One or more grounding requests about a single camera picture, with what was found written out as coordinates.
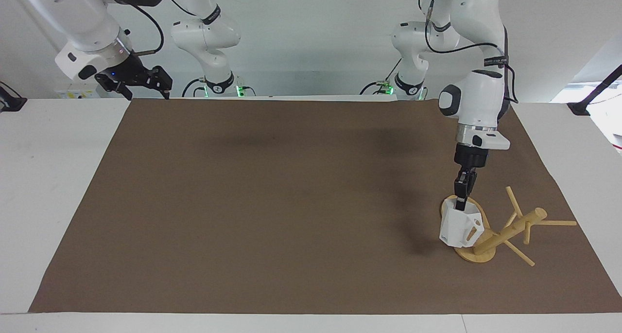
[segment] wooden base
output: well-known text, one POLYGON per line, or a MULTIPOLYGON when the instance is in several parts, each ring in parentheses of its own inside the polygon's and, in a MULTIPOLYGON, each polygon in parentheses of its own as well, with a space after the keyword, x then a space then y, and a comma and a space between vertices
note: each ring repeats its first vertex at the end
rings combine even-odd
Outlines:
MULTIPOLYGON (((455 198, 457 197, 453 195, 453 196, 449 196, 447 199, 455 199, 455 198)), ((482 221, 484 221, 484 228, 485 228, 484 234, 482 234, 482 236, 480 236, 480 239, 477 240, 477 242, 475 242, 475 246, 478 246, 482 244, 483 242, 486 242, 492 236, 494 236, 495 232, 490 229, 490 223, 488 222, 488 218, 486 218, 486 213, 484 212, 484 209, 481 207, 481 205, 478 204, 478 202, 475 202, 473 198, 469 198, 468 200, 469 202, 475 204, 477 209, 479 209, 480 213, 482 213, 482 221)), ((444 210, 444 203, 443 203, 441 204, 441 207, 440 207, 440 215, 443 215, 444 211, 445 210, 444 210)), ((458 253, 458 255, 460 255, 461 258, 463 258, 464 260, 467 260, 467 262, 477 263, 477 264, 489 262, 495 257, 495 254, 497 252, 497 249, 495 247, 479 255, 475 255, 475 253, 473 253, 472 247, 454 247, 454 250, 456 251, 456 253, 458 253)))

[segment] brown table mat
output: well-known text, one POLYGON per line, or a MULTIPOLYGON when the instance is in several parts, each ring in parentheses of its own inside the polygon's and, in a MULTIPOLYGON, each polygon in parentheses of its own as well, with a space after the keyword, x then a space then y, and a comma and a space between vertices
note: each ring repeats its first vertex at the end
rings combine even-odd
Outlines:
MULTIPOLYGON (((622 311, 579 227, 517 238, 535 267, 505 246, 470 264, 438 240, 455 129, 435 101, 134 100, 30 311, 622 311)), ((473 194, 493 228, 507 185, 523 211, 574 220, 513 112, 501 131, 513 147, 473 194)))

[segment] white table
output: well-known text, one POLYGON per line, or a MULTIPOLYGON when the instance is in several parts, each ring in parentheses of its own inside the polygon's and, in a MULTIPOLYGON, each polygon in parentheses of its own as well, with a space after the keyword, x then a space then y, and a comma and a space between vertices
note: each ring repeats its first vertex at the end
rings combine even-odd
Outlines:
MULTIPOLYGON (((340 100, 355 98, 295 98, 340 100)), ((356 100, 377 100, 377 96, 356 100)), ((71 221, 128 102, 30 100, 0 114, 0 333, 6 332, 619 332, 608 315, 20 315, 71 221)), ((622 293, 622 157, 565 105, 515 106, 616 288, 622 293)))

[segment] brown surface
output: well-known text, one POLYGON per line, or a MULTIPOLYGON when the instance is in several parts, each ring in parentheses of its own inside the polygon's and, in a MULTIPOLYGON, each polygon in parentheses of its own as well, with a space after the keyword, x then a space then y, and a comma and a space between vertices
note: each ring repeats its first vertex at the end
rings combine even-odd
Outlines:
MULTIPOLYGON (((456 122, 428 103, 134 100, 30 311, 622 311, 579 227, 471 264, 438 240, 456 122)), ((513 113, 473 197, 574 220, 513 113)))

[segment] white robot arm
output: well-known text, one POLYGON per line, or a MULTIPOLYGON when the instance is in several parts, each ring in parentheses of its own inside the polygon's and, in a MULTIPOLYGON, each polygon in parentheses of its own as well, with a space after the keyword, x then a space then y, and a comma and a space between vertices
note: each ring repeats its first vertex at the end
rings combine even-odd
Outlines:
POLYGON ((224 96, 236 83, 236 77, 220 49, 238 45, 240 28, 222 13, 215 0, 182 0, 182 4, 197 18, 174 23, 173 40, 200 63, 212 94, 224 96))
POLYGON ((29 0, 30 3, 68 40, 56 56, 58 67, 74 81, 95 76, 106 91, 123 94, 128 100, 128 86, 156 89, 165 98, 173 80, 160 67, 143 67, 131 47, 127 34, 108 14, 112 2, 138 6, 155 6, 162 0, 29 0))
POLYGON ((466 49, 456 49, 462 36, 473 43, 470 47, 480 47, 484 56, 483 67, 459 83, 448 85, 438 103, 445 116, 458 119, 454 161, 461 165, 454 182, 458 198, 446 201, 450 205, 445 208, 440 238, 449 246, 469 247, 484 231, 477 208, 468 202, 477 178, 476 168, 486 165, 489 150, 510 147, 509 140, 497 131, 507 104, 506 32, 499 0, 422 0, 422 10, 427 11, 426 22, 402 23, 393 36, 404 58, 395 82, 407 96, 417 95, 423 87, 427 71, 426 61, 419 57, 423 52, 466 49))

